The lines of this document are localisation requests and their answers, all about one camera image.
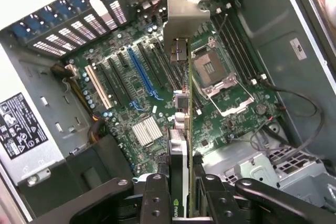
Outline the white power connector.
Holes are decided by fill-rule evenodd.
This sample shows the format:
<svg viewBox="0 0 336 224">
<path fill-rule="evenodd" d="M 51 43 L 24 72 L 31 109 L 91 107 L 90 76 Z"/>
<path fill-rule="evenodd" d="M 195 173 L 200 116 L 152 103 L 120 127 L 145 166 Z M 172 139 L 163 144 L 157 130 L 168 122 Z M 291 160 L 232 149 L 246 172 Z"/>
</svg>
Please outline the white power connector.
<svg viewBox="0 0 336 224">
<path fill-rule="evenodd" d="M 77 67 L 73 64 L 68 64 L 65 66 L 66 69 L 66 73 L 68 74 L 70 79 L 79 79 L 80 78 L 80 74 L 79 71 L 77 69 Z"/>
</svg>

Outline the metal CPU socket cover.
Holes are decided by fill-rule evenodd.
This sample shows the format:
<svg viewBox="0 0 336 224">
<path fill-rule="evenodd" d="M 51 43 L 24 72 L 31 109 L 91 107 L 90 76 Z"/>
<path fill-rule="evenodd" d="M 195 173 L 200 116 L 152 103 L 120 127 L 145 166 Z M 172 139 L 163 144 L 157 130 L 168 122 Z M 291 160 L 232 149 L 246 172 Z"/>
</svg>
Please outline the metal CPU socket cover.
<svg viewBox="0 0 336 224">
<path fill-rule="evenodd" d="M 253 95 L 238 80 L 235 73 L 201 90 L 224 118 L 245 112 L 248 106 L 255 102 Z"/>
</svg>

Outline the open black PC case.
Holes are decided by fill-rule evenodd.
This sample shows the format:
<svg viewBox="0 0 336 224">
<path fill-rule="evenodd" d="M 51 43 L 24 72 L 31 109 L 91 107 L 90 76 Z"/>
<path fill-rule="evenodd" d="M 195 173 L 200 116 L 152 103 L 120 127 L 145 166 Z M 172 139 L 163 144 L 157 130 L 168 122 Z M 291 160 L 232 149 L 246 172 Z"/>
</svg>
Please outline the open black PC case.
<svg viewBox="0 0 336 224">
<path fill-rule="evenodd" d="M 68 58 L 79 46 L 67 50 L 41 39 L 24 44 L 10 29 L 53 1 L 56 0 L 0 0 L 0 45 L 52 60 L 51 72 L 73 89 L 91 117 L 77 93 L 77 81 L 70 79 L 65 69 Z M 286 150 L 280 159 L 271 161 L 273 166 L 305 152 L 322 161 L 327 172 L 336 177 L 336 0 L 202 0 L 198 6 L 209 11 L 209 20 L 219 8 L 232 7 L 236 11 L 264 73 L 259 84 L 273 91 L 281 105 L 279 117 L 223 147 L 245 142 L 264 154 Z M 136 21 L 140 13 L 167 10 L 167 0 L 113 0 L 111 8 L 121 28 Z M 294 38 L 300 41 L 306 59 L 297 58 L 290 44 Z M 165 48 L 164 53 L 170 60 Z M 118 145 L 108 142 L 89 143 L 52 167 L 50 176 L 37 184 L 29 178 L 14 185 L 0 161 L 0 224 L 29 224 L 114 178 L 133 181 L 137 195 L 143 193 L 149 175 L 161 174 L 167 177 L 170 193 L 169 136 L 167 140 L 167 152 L 159 159 L 156 170 L 140 175 L 132 174 Z M 201 205 L 206 201 L 199 178 L 208 174 L 203 167 L 204 156 L 193 152 L 193 216 L 185 220 L 172 218 L 172 224 L 213 224 Z"/>
</svg>

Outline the white expansion slot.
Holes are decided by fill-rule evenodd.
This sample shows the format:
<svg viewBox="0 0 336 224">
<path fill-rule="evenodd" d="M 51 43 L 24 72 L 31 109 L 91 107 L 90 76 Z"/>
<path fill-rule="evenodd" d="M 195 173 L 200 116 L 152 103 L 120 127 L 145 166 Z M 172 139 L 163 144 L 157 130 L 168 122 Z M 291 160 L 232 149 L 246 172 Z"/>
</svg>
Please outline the white expansion slot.
<svg viewBox="0 0 336 224">
<path fill-rule="evenodd" d="M 110 108 L 112 108 L 112 103 L 110 102 L 98 76 L 96 75 L 94 69 L 92 68 L 92 66 L 88 65 L 85 66 L 85 71 L 87 72 L 89 78 L 91 79 L 91 82 L 93 83 L 93 86 L 95 87 L 104 107 L 108 110 Z"/>
</svg>

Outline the white case wall sticker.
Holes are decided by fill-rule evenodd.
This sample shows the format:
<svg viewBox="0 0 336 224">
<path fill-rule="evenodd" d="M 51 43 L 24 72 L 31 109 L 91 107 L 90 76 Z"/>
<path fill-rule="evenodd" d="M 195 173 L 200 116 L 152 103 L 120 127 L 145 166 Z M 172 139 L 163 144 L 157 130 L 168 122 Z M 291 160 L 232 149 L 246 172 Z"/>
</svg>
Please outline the white case wall sticker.
<svg viewBox="0 0 336 224">
<path fill-rule="evenodd" d="M 299 60 L 304 60 L 304 59 L 307 58 L 307 55 L 306 55 L 300 41 L 298 40 L 298 38 L 292 39 L 290 41 L 290 44 L 291 44 L 291 46 L 292 46 L 292 48 L 293 48 L 293 50 L 294 50 L 294 52 L 295 52 L 295 54 L 296 54 L 296 56 Z"/>
</svg>

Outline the black RAM slot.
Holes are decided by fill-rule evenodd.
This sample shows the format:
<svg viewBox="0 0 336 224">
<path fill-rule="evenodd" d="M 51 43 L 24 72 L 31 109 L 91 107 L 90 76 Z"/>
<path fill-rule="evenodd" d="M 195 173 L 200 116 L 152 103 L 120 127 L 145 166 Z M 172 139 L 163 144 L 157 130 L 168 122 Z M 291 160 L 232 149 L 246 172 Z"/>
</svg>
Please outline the black RAM slot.
<svg viewBox="0 0 336 224">
<path fill-rule="evenodd" d="M 250 57 L 246 43 L 234 22 L 234 12 L 227 10 L 221 25 L 221 32 L 228 47 L 229 55 L 239 75 L 250 82 L 257 78 L 258 69 Z"/>
<path fill-rule="evenodd" d="M 237 13 L 232 7 L 226 11 L 228 16 L 225 27 L 233 45 L 235 60 L 246 80 L 256 79 L 259 82 L 264 73 L 259 68 L 258 61 L 254 59 L 254 50 L 237 17 Z"/>
<path fill-rule="evenodd" d="M 251 80 L 251 74 L 244 63 L 240 51 L 235 44 L 235 41 L 228 31 L 226 25 L 228 24 L 227 19 L 223 19 L 220 15 L 215 15 L 211 17 L 211 21 L 213 22 L 218 35 L 220 36 L 221 41 L 223 42 L 237 73 L 240 78 L 246 83 L 249 84 Z"/>
<path fill-rule="evenodd" d="M 248 58 L 247 52 L 239 40 L 232 23 L 227 14 L 221 13 L 216 15 L 218 22 L 218 33 L 230 55 L 232 62 L 241 76 L 241 78 L 250 83 L 256 75 L 255 68 Z"/>
</svg>

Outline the black power supply label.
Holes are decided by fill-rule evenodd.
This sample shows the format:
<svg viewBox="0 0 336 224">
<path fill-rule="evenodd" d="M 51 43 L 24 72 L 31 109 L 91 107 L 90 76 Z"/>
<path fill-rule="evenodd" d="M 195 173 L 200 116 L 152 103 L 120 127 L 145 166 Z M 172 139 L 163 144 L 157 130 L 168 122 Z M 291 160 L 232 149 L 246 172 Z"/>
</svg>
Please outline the black power supply label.
<svg viewBox="0 0 336 224">
<path fill-rule="evenodd" d="M 48 141 L 22 93 L 0 102 L 0 144 L 10 159 Z"/>
</svg>

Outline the blue card retention bar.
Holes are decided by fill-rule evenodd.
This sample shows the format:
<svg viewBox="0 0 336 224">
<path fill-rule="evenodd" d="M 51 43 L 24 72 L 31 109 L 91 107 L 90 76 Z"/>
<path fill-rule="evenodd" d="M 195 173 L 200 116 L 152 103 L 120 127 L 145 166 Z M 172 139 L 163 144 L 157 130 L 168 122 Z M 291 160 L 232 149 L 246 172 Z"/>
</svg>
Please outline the blue card retention bar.
<svg viewBox="0 0 336 224">
<path fill-rule="evenodd" d="M 86 44 L 117 28 L 113 0 L 56 0 L 11 25 L 24 44 L 49 41 L 67 50 Z"/>
</svg>

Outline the silver metal drive cage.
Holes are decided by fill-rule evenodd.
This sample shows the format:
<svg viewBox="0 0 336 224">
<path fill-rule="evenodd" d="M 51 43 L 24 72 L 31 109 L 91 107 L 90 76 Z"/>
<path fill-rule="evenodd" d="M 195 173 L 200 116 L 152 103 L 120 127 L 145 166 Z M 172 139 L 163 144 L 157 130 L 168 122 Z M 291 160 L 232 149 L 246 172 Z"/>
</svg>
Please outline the silver metal drive cage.
<svg viewBox="0 0 336 224">
<path fill-rule="evenodd" d="M 230 185 L 241 178 L 253 178 L 336 212 L 336 177 L 327 172 L 322 161 L 305 152 L 273 166 L 271 161 L 285 153 L 286 150 L 264 154 L 245 142 L 237 142 L 206 154 L 203 167 L 208 174 L 215 174 Z"/>
</svg>

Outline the green motherboard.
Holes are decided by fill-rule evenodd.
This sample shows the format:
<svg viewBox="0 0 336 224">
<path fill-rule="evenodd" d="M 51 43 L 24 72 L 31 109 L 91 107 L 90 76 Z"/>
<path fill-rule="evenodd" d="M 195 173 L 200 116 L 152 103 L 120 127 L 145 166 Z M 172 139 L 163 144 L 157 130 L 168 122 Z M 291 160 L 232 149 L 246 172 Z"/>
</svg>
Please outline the green motherboard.
<svg viewBox="0 0 336 224">
<path fill-rule="evenodd" d="M 156 170 L 159 159 L 167 152 L 167 130 L 173 127 L 174 114 L 177 111 L 174 104 L 174 92 L 182 88 L 183 70 L 181 66 L 170 63 L 164 53 L 163 23 L 167 18 L 166 8 L 160 8 L 155 13 L 140 13 L 136 21 L 128 26 L 116 28 L 108 33 L 79 46 L 79 49 L 68 58 L 68 64 L 77 67 L 80 78 L 77 79 L 77 93 L 85 101 L 86 108 L 91 113 L 93 124 L 88 131 L 90 144 L 98 145 L 103 142 L 117 144 L 129 164 L 134 175 L 150 173 Z M 141 43 L 155 65 L 163 88 L 160 89 L 152 72 L 141 55 L 137 43 Z M 234 138 L 257 129 L 267 120 L 281 115 L 281 105 L 275 93 L 263 87 L 256 79 L 246 84 L 237 73 L 231 58 L 221 41 L 211 19 L 198 28 L 191 44 L 192 57 L 194 51 L 203 47 L 216 48 L 219 57 L 228 71 L 228 76 L 235 73 L 238 80 L 253 95 L 255 102 L 248 106 L 245 112 L 222 117 L 214 105 L 205 98 L 201 86 L 195 78 L 193 68 L 193 152 L 206 155 L 223 147 Z M 145 70 L 153 89 L 154 96 L 150 96 L 139 76 L 127 48 L 131 47 L 136 53 L 139 62 Z M 129 64 L 123 68 L 117 53 L 123 53 Z M 117 65 L 127 88 L 133 97 L 130 104 L 122 86 L 108 63 L 111 58 Z M 112 108 L 106 109 L 95 89 L 91 79 L 85 71 L 85 66 L 92 66 L 98 76 L 98 64 L 111 68 L 112 76 L 117 80 L 124 106 L 117 106 L 114 102 Z M 264 115 L 255 112 L 257 104 L 267 106 Z M 141 146 L 132 131 L 132 126 L 153 116 L 163 136 L 152 144 Z"/>
</svg>

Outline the CPU socket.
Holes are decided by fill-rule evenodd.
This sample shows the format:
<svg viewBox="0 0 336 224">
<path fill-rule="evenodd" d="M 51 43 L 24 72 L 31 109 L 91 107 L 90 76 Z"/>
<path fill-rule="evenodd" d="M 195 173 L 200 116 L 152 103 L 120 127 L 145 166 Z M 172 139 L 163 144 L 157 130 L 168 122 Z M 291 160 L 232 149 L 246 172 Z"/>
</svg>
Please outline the CPU socket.
<svg viewBox="0 0 336 224">
<path fill-rule="evenodd" d="M 194 51 L 193 68 L 196 71 L 195 78 L 201 88 L 213 86 L 228 76 L 218 50 L 208 46 Z"/>
</svg>

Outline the grey power supply unit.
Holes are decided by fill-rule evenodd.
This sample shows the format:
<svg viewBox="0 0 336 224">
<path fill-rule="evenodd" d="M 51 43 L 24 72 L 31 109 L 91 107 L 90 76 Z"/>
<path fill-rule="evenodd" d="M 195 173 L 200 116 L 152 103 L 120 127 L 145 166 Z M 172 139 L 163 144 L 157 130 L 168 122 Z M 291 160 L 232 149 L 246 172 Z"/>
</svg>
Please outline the grey power supply unit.
<svg viewBox="0 0 336 224">
<path fill-rule="evenodd" d="M 52 167 L 89 145 L 92 119 L 73 89 L 51 72 L 53 64 L 0 45 L 0 102 L 22 93 L 48 137 L 15 159 L 0 144 L 0 161 L 14 185 L 45 180 Z"/>
</svg>

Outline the long black expansion slot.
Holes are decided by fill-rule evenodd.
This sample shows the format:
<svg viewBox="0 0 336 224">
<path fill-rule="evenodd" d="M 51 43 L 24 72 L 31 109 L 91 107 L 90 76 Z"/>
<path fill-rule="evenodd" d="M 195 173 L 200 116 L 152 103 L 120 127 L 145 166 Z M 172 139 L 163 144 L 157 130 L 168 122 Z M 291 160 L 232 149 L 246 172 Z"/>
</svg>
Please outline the long black expansion slot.
<svg viewBox="0 0 336 224">
<path fill-rule="evenodd" d="M 121 84 L 121 86 L 122 86 L 122 89 L 124 90 L 124 92 L 125 92 L 126 95 L 127 95 L 128 102 L 129 102 L 130 104 L 132 104 L 132 102 L 134 101 L 134 100 L 133 100 L 133 97 L 132 97 L 131 93 L 129 92 L 129 90 L 128 90 L 128 88 L 127 88 L 127 84 L 126 84 L 126 82 L 124 81 L 124 79 L 123 79 L 123 77 L 122 77 L 120 71 L 118 70 L 117 65 L 114 63 L 114 61 L 113 61 L 111 58 L 109 58 L 107 61 L 108 61 L 109 65 L 111 66 L 111 68 L 113 69 L 113 71 L 116 73 L 117 78 L 118 78 L 118 80 L 119 80 L 119 82 L 120 82 L 120 84 Z"/>
<path fill-rule="evenodd" d="M 143 45 L 139 42 L 137 43 L 137 47 L 141 53 L 141 55 L 143 56 L 146 64 L 148 65 L 150 71 L 152 72 L 157 84 L 159 85 L 159 88 L 162 89 L 163 88 L 163 83 L 159 78 L 159 75 L 157 73 L 157 71 L 155 70 L 155 65 L 153 64 L 153 62 L 150 59 L 149 54 L 147 53 L 146 49 L 143 47 Z"/>
<path fill-rule="evenodd" d="M 121 88 L 117 80 L 112 76 L 111 68 L 106 68 L 104 64 L 100 63 L 97 66 L 97 72 L 107 96 L 111 96 L 109 100 L 117 106 L 124 106 Z"/>
</svg>

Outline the silver finned chipset heat sink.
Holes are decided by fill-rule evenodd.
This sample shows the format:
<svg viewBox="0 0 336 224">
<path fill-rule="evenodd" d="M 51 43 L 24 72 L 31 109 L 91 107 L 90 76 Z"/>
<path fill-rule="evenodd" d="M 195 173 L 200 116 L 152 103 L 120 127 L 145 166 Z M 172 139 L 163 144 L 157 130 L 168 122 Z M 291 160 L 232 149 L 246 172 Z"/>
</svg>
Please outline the silver finned chipset heat sink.
<svg viewBox="0 0 336 224">
<path fill-rule="evenodd" d="M 163 136 L 153 116 L 132 126 L 132 131 L 141 146 L 150 145 Z"/>
</svg>

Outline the blue expansion slot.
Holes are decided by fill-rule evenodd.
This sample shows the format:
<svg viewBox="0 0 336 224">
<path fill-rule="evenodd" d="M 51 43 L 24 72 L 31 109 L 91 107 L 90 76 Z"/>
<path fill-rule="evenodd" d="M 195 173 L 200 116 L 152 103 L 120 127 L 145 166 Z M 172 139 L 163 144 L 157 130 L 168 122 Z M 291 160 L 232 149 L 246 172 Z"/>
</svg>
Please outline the blue expansion slot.
<svg viewBox="0 0 336 224">
<path fill-rule="evenodd" d="M 128 52 L 128 54 L 131 58 L 131 61 L 134 64 L 139 76 L 141 77 L 147 92 L 149 93 L 150 96 L 153 97 L 154 96 L 153 86 L 152 86 L 149 78 L 147 77 L 147 74 L 146 74 L 145 70 L 143 69 L 141 63 L 139 62 L 139 59 L 138 59 L 136 53 L 133 51 L 133 49 L 131 47 L 127 48 L 127 52 Z"/>
</svg>

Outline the short black expansion slot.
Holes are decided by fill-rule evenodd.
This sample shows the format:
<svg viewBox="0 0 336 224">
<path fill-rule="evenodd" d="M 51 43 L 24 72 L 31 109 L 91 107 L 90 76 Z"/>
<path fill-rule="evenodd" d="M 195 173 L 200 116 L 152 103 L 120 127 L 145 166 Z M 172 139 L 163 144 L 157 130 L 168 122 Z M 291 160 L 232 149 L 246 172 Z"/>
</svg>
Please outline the short black expansion slot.
<svg viewBox="0 0 336 224">
<path fill-rule="evenodd" d="M 120 63 L 121 63 L 121 66 L 122 66 L 123 68 L 128 68 L 128 67 L 129 67 L 129 64 L 128 64 L 128 62 L 127 62 L 127 59 L 126 59 L 126 57 L 124 56 L 123 53 L 121 53 L 121 52 L 117 53 L 117 57 L 118 57 L 118 59 L 119 59 L 119 61 L 120 61 Z"/>
</svg>

